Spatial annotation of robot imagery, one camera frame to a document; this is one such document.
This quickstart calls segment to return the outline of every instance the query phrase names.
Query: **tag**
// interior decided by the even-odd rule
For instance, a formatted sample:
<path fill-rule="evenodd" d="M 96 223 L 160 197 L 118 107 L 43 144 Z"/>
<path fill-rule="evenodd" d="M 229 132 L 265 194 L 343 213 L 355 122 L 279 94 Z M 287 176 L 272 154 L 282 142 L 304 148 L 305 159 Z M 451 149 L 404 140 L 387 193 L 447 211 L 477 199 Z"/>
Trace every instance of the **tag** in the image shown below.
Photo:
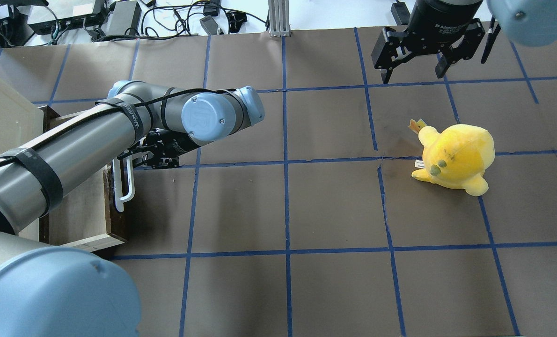
<path fill-rule="evenodd" d="M 93 4 L 73 6 L 73 16 L 90 15 L 93 11 Z"/>
<path fill-rule="evenodd" d="M 426 123 L 424 123 L 424 121 L 422 121 L 422 118 L 418 119 L 418 121 L 414 121 L 413 119 L 410 120 L 410 125 L 408 126 L 408 128 L 410 130 L 412 130 L 413 132 L 415 132 L 416 134 L 420 133 L 420 129 L 424 128 L 424 126 L 426 126 Z"/>

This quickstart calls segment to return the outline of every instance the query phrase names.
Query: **white handle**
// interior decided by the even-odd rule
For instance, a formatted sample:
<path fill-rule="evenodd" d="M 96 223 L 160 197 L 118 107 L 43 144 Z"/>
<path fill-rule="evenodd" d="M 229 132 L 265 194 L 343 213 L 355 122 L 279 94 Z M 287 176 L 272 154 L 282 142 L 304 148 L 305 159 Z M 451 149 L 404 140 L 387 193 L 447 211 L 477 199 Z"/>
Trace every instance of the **white handle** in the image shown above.
<path fill-rule="evenodd" d="M 114 205 L 119 212 L 125 211 L 125 203 L 135 196 L 135 181 L 133 180 L 133 157 L 125 158 L 125 166 L 127 168 L 127 182 L 129 190 L 126 196 L 123 196 L 123 179 L 120 160 L 114 158 L 112 160 L 112 184 L 114 185 Z"/>

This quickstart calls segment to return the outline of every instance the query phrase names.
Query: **yellow plush duck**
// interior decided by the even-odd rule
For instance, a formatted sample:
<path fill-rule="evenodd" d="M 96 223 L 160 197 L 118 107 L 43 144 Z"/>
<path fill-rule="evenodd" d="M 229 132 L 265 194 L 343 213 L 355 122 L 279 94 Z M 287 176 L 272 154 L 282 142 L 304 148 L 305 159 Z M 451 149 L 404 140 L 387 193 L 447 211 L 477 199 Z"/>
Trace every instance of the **yellow plush duck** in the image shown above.
<path fill-rule="evenodd" d="M 486 193 L 489 186 L 482 175 L 495 160 L 493 137 L 487 130 L 456 124 L 439 133 L 422 120 L 412 120 L 410 128 L 424 145 L 425 168 L 413 171 L 413 178 L 465 190 L 475 197 Z"/>

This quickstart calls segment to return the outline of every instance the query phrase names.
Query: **white label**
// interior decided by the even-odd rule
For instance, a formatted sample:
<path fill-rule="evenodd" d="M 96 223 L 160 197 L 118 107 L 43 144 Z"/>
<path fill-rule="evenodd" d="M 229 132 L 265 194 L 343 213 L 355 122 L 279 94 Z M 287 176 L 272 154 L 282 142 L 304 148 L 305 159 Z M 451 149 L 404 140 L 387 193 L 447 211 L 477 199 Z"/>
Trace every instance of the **white label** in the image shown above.
<path fill-rule="evenodd" d="M 84 4 L 73 7 L 73 16 L 89 15 L 93 11 L 93 4 Z"/>

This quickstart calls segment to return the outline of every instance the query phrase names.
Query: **metal post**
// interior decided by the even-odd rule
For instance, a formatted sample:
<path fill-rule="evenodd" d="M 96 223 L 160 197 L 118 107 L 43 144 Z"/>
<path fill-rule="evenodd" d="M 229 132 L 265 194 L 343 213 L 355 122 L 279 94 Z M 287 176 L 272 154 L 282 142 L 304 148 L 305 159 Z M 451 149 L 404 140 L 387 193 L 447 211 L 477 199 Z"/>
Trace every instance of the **metal post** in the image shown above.
<path fill-rule="evenodd" d="M 270 36 L 291 36 L 289 25 L 289 0 L 268 0 Z"/>

